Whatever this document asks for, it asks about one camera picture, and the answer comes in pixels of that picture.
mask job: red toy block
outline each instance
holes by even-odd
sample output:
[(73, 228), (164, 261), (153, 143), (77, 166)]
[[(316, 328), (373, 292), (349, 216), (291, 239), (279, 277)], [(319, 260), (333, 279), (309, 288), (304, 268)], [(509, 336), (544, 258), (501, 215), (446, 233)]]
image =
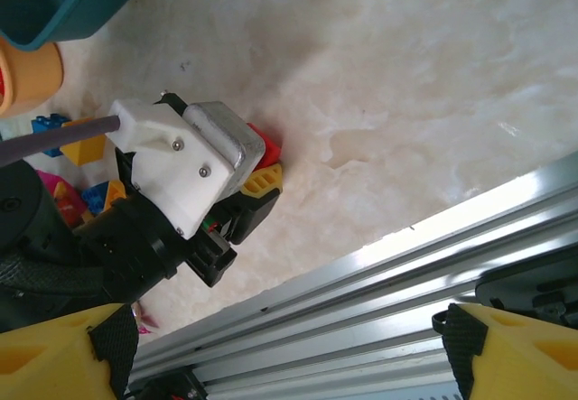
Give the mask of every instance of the red toy block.
[(64, 218), (64, 222), (66, 222), (70, 228), (76, 228), (82, 224), (82, 215), (74, 208), (74, 204), (68, 197), (57, 198), (54, 199), (54, 201)]
[(56, 190), (56, 185), (58, 185), (58, 183), (61, 181), (64, 183), (64, 186), (66, 187), (67, 191), (66, 195), (69, 198), (70, 203), (74, 206), (74, 209), (82, 213), (89, 208), (82, 200), (82, 198), (79, 196), (79, 194), (76, 192), (76, 190), (72, 188), (72, 186), (67, 181), (62, 179), (60, 176), (57, 176), (56, 174), (50, 174), (49, 172), (41, 172), (40, 170), (36, 170), (36, 172), (44, 182), (46, 188), (48, 188), (48, 192), (50, 194), (54, 194), (54, 191)]
[(265, 154), (261, 158), (261, 161), (256, 165), (256, 170), (261, 170), (262, 168), (270, 167), (271, 165), (279, 162), (279, 156), (281, 156), (281, 147), (273, 142), (271, 138), (267, 136), (263, 131), (258, 129), (252, 123), (247, 123), (248, 126), (253, 129), (258, 135), (265, 141)]

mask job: white marble floor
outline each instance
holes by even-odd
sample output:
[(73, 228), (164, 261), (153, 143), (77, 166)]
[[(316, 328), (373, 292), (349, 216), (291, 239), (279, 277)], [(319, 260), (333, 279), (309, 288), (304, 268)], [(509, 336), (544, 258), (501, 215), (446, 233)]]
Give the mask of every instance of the white marble floor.
[[(283, 143), (284, 194), (221, 283), (184, 266), (144, 298), (161, 335), (574, 151), (576, 13), (578, 0), (131, 0), (61, 45), (64, 86), (33, 114), (168, 88)], [(82, 181), (66, 160), (33, 161)]]

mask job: pink toy piece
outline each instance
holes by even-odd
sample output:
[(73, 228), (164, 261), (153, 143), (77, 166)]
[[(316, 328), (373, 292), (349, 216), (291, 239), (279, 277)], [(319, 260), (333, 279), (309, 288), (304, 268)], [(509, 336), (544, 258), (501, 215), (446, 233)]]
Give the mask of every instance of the pink toy piece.
[(150, 331), (150, 330), (148, 330), (148, 329), (145, 328), (144, 326), (139, 326), (139, 327), (138, 327), (138, 333), (145, 335), (145, 334), (152, 334), (153, 332)]
[(44, 186), (48, 188), (48, 192), (52, 195), (54, 194), (54, 190), (56, 189), (56, 185), (59, 181), (64, 183), (66, 186), (67, 197), (70, 200), (70, 203), (74, 206), (78, 212), (82, 213), (85, 212), (89, 207), (87, 204), (82, 200), (76, 190), (70, 185), (67, 181), (62, 179), (60, 176), (56, 174), (50, 174), (49, 172), (41, 172), (40, 170), (36, 170), (42, 181), (44, 182)]

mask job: black strap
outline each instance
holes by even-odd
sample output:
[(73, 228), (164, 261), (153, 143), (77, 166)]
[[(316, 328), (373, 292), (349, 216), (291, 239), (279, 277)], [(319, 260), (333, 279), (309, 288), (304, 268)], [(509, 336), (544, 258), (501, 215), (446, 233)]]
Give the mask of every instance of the black strap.
[(432, 316), (432, 327), (433, 330), (438, 334), (443, 335), (443, 329), (445, 328), (445, 321), (448, 318), (448, 311), (438, 312)]
[(138, 329), (130, 305), (120, 307), (89, 331), (89, 336), (97, 359), (108, 362), (112, 391), (117, 399), (123, 398), (138, 346)]

